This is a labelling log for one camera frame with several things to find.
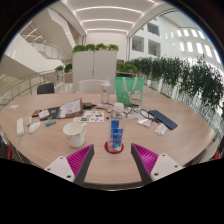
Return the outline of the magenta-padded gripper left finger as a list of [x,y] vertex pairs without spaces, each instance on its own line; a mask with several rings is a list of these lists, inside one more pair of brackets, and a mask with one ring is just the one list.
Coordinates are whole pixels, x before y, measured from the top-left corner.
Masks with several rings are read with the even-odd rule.
[[45,171],[82,186],[93,156],[94,145],[91,144],[67,157],[59,156],[45,168]]

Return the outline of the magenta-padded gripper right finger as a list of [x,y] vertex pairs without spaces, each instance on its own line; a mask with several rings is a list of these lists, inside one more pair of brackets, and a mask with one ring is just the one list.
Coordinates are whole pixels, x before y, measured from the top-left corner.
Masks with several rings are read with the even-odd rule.
[[135,160],[144,185],[182,169],[182,166],[166,153],[156,154],[134,143],[131,144],[131,154]]

